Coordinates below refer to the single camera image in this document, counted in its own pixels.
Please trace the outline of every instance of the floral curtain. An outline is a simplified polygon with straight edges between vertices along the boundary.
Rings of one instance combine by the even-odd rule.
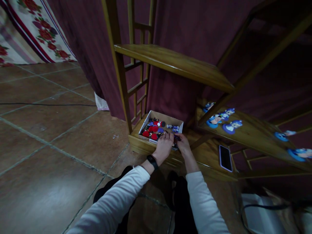
[[[0,66],[77,61],[46,0],[0,0]]]

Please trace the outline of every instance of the white sleeve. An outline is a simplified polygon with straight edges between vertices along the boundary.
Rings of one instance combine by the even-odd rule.
[[[67,234],[113,234],[149,179],[143,167],[132,169],[94,203]]]
[[[229,233],[202,173],[187,174],[186,180],[188,182],[189,201],[198,233]]]

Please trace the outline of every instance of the black phone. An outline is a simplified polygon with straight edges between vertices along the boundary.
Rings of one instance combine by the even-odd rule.
[[[233,172],[230,150],[219,145],[220,166],[230,172]]]

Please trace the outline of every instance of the phone screen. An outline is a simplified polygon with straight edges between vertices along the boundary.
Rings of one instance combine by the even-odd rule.
[[[219,149],[220,149],[221,166],[228,169],[229,171],[233,171],[232,170],[230,150],[228,148],[221,146],[221,145],[219,146]]]

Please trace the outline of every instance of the dark red curtain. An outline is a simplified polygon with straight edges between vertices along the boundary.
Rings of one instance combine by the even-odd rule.
[[[108,103],[112,116],[124,119],[101,0],[48,0],[69,44],[95,92]],[[158,0],[154,43],[211,64],[230,44],[249,11],[261,0]],[[148,0],[135,1],[135,20],[148,23]],[[123,43],[129,43],[127,1],[117,0]],[[254,21],[221,70],[233,83],[283,29]],[[228,105],[273,120],[294,108],[312,106],[311,36],[303,35],[247,84]],[[130,59],[125,57],[125,64]],[[139,82],[139,68],[127,72],[127,85]],[[188,121],[201,84],[152,67],[148,110]],[[206,87],[203,97],[216,101],[221,92]],[[312,115],[283,130],[296,130]],[[295,135],[297,147],[311,148],[311,132]]]

